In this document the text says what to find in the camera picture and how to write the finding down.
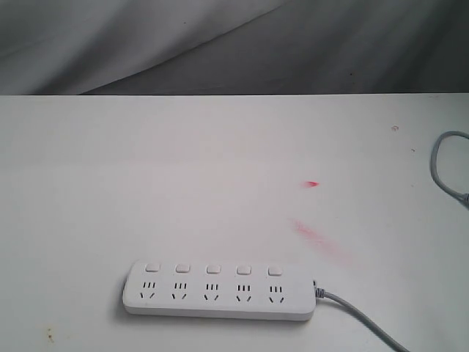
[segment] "red mark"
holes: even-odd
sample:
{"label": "red mark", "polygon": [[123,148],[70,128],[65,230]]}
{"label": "red mark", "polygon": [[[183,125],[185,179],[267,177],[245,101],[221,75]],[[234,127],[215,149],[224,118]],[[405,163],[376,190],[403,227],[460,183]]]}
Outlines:
{"label": "red mark", "polygon": [[311,188],[311,187],[316,187],[319,185],[318,182],[313,182],[313,181],[306,181],[304,184],[303,184],[306,188]]}
{"label": "red mark", "polygon": [[331,257],[335,257],[337,260],[342,261],[344,264],[350,264],[351,259],[348,254],[345,254],[339,246],[337,246],[333,241],[329,241],[324,236],[319,235],[301,221],[292,220],[295,231],[306,237],[307,240],[310,240],[315,246],[323,250],[326,254]]}

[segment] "white switch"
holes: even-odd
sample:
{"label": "white switch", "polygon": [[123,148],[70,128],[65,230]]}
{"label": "white switch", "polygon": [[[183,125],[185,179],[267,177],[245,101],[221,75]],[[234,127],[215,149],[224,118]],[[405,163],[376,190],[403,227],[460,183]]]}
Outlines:
{"label": "white switch", "polygon": [[278,266],[269,266],[270,276],[281,276],[284,272]]}
{"label": "white switch", "polygon": [[236,268],[236,272],[238,275],[251,275],[251,267],[250,266],[238,266]]}
{"label": "white switch", "polygon": [[191,270],[191,266],[189,264],[178,264],[176,266],[177,273],[188,273]]}
{"label": "white switch", "polygon": [[156,273],[160,270],[160,263],[149,263],[145,268],[147,273]]}
{"label": "white switch", "polygon": [[207,274],[219,274],[220,272],[221,272],[221,267],[219,265],[207,266]]}

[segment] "electrical socket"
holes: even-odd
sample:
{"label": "electrical socket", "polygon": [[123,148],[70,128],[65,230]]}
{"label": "electrical socket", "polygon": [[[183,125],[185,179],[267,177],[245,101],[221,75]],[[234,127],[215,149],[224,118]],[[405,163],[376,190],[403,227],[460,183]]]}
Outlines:
{"label": "electrical socket", "polygon": [[[158,270],[146,271],[152,264]],[[178,263],[138,261],[128,275],[122,295],[132,314],[211,318],[308,320],[316,306],[314,280],[301,265],[250,264],[238,274],[237,263],[218,263],[218,274],[208,274],[210,263],[191,263],[178,273]]]}

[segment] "gray cord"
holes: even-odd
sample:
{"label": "gray cord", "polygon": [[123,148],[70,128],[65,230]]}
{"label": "gray cord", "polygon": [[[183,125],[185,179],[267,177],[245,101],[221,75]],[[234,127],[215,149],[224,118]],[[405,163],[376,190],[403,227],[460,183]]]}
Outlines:
{"label": "gray cord", "polygon": [[391,336],[386,334],[376,323],[368,318],[365,314],[363,314],[358,308],[355,308],[352,304],[345,301],[344,299],[329,293],[328,291],[324,290],[323,288],[316,288],[315,289],[316,297],[317,298],[329,298],[332,301],[341,304],[345,307],[351,315],[355,318],[359,319],[365,326],[368,327],[376,336],[378,336],[384,343],[386,343],[389,347],[397,352],[409,352],[404,346],[398,343],[395,339]]}
{"label": "gray cord", "polygon": [[445,138],[451,137],[451,136],[458,136],[458,137],[469,139],[469,134],[464,133],[464,132],[459,132],[459,131],[449,131],[439,136],[437,141],[433,145],[432,155],[430,156],[430,174],[432,175],[432,179],[438,185],[438,187],[443,189],[447,194],[449,194],[453,198],[459,200],[462,204],[469,205],[469,193],[463,194],[463,193],[453,191],[451,188],[445,185],[443,181],[440,179],[440,176],[438,176],[438,172],[437,172],[438,150],[440,149],[441,142]]}

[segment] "gray cable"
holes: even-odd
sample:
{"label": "gray cable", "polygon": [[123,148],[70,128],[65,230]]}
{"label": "gray cable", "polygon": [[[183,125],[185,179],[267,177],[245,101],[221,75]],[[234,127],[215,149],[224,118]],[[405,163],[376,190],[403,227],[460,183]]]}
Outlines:
{"label": "gray cable", "polygon": [[395,339],[391,336],[386,334],[384,330],[382,330],[373,320],[368,318],[365,314],[363,314],[358,308],[354,307],[349,302],[345,301],[344,299],[329,293],[328,291],[322,288],[316,288],[316,297],[317,298],[329,298],[332,301],[335,301],[345,307],[351,315],[355,318],[359,319],[365,326],[368,327],[376,336],[378,336],[384,343],[386,343],[389,347],[393,350],[398,352],[409,352],[404,346],[398,343]]}
{"label": "gray cable", "polygon": [[430,156],[430,174],[432,175],[432,179],[438,185],[438,187],[443,189],[447,194],[449,194],[453,198],[462,202],[462,204],[469,205],[469,193],[463,194],[463,193],[459,193],[459,192],[452,190],[451,188],[449,188],[447,185],[443,183],[443,181],[440,179],[440,176],[438,175],[438,172],[437,172],[437,155],[438,155],[438,150],[440,149],[440,144],[445,138],[451,137],[451,136],[458,136],[458,137],[469,139],[469,134],[464,133],[464,132],[459,132],[459,131],[448,131],[448,132],[443,133],[441,136],[439,136],[437,141],[433,145],[432,155]]}

